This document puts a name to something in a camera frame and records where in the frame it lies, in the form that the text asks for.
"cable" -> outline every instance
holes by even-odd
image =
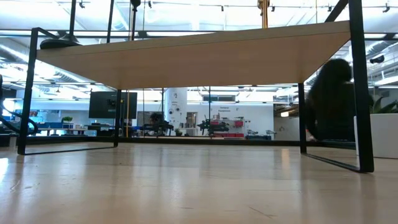
[[[12,124],[10,124],[8,121],[6,121],[6,120],[2,117],[2,111],[3,111],[3,110],[6,110],[8,113],[10,113],[10,114],[12,114],[12,115],[14,115],[14,116],[17,116],[17,117],[19,117],[19,118],[22,118],[22,115],[19,114],[19,113],[15,113],[15,112],[9,111],[9,110],[3,105],[3,102],[4,102],[4,98],[3,98],[3,95],[2,95],[2,75],[0,75],[0,121],[3,123],[3,125],[5,125],[5,127],[7,127],[7,128],[9,128],[10,130],[15,131],[16,133],[20,134],[20,133],[21,133],[21,130],[20,130],[20,129],[15,128]],[[32,132],[28,132],[27,134],[28,134],[28,135],[30,135],[30,134],[36,134],[37,131],[39,130],[39,128],[38,128],[37,125],[36,125],[36,122],[32,121],[32,120],[29,119],[29,118],[28,118],[28,122],[29,122],[30,124],[33,125],[33,131],[32,131]]]

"security camera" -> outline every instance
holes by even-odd
[[[384,55],[379,56],[377,58],[372,58],[369,61],[370,61],[370,63],[382,63],[384,61]]]

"green plant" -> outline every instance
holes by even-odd
[[[381,107],[381,100],[384,97],[380,97],[379,99],[374,102],[373,107],[371,108],[371,113],[372,114],[381,114],[381,113],[398,113],[398,101],[395,100],[392,103],[389,103],[388,105]]]
[[[66,121],[66,122],[71,122],[73,120],[73,118],[72,117],[69,117],[69,116],[66,116],[66,117],[63,117],[62,118],[62,122],[64,122],[64,121]]]

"ceiling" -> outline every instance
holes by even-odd
[[[81,3],[76,6],[75,20],[79,42],[84,45],[105,43],[104,31],[108,27],[110,0],[77,1]],[[112,42],[126,41],[128,38],[131,24],[129,2],[115,0]],[[337,2],[338,0],[271,0],[271,7],[268,9],[269,27],[323,22]],[[389,10],[383,12],[386,10],[386,1],[363,0],[365,32],[398,32],[398,0],[389,0],[388,3]],[[261,28],[257,0],[158,0],[151,1],[150,6],[149,1],[142,1],[138,7],[137,39]],[[55,34],[64,34],[69,29],[70,8],[71,0],[0,1],[0,73],[7,82],[20,82],[14,83],[10,88],[24,88],[29,30],[41,27],[54,30]],[[346,8],[337,20],[348,18]],[[368,75],[371,81],[383,83],[381,81],[384,80],[383,85],[398,82],[398,79],[395,80],[398,77],[398,47],[394,44],[395,41],[384,44],[366,42],[369,57],[384,54],[386,58],[384,63],[369,64]],[[352,61],[350,48],[351,44],[347,43],[335,57]],[[57,94],[59,83],[87,83],[88,85],[65,85],[65,88],[71,89],[69,95],[80,98],[89,97],[90,90],[111,90],[103,85],[90,85],[93,81],[40,62],[36,66],[35,82],[45,82],[45,85],[35,86],[41,93],[51,94]]]

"person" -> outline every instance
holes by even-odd
[[[351,67],[331,59],[320,70],[305,103],[307,129],[316,140],[355,141]]]

